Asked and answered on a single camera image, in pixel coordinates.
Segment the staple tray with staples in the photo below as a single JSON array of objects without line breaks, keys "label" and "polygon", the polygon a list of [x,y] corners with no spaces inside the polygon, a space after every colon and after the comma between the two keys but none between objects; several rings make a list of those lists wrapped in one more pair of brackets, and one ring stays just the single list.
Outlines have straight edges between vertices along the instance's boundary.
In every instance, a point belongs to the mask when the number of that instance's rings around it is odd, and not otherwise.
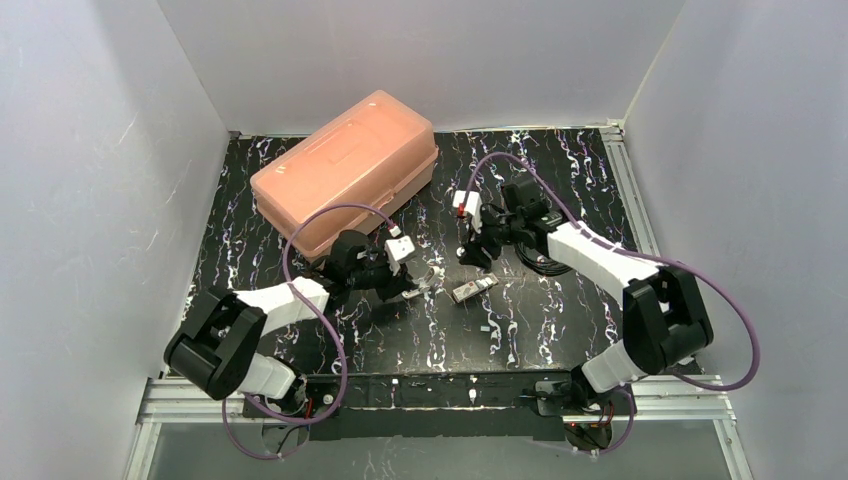
[{"label": "staple tray with staples", "polygon": [[455,287],[451,297],[455,303],[462,303],[482,294],[499,283],[496,276],[488,274]]}]

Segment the small white stapler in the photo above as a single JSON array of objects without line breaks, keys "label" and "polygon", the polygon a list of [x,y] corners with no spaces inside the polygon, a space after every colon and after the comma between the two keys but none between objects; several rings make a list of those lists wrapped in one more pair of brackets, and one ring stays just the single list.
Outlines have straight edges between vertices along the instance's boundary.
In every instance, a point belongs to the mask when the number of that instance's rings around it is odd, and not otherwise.
[{"label": "small white stapler", "polygon": [[401,296],[410,300],[437,288],[444,276],[444,269],[438,266],[430,266],[425,275],[414,281],[415,286],[412,289],[403,291]]}]

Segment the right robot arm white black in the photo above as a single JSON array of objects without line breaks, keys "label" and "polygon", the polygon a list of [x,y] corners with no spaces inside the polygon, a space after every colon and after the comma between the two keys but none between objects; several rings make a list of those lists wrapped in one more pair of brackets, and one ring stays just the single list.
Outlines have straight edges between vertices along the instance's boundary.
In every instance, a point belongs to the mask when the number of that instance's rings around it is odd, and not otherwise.
[{"label": "right robot arm white black", "polygon": [[619,339],[571,369],[539,381],[529,395],[542,416],[602,405],[613,391],[666,371],[714,340],[695,276],[679,267],[634,258],[606,243],[558,200],[546,202],[531,179],[501,188],[502,205],[484,203],[471,189],[452,205],[468,222],[460,264],[491,268],[507,245],[534,249],[590,280],[619,304]]}]

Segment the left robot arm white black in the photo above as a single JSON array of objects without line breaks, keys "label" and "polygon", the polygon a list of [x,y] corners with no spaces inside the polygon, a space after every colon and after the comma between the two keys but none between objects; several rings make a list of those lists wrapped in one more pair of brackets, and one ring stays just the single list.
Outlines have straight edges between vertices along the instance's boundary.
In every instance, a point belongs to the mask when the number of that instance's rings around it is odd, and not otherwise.
[{"label": "left robot arm white black", "polygon": [[214,400],[241,392],[302,402],[304,375],[260,354],[261,338],[317,318],[354,290],[373,290],[382,300],[412,290],[405,264],[415,253],[411,238],[398,229],[380,247],[361,232],[344,230],[328,254],[290,282],[247,291],[211,287],[197,296],[166,346],[164,361]]}]

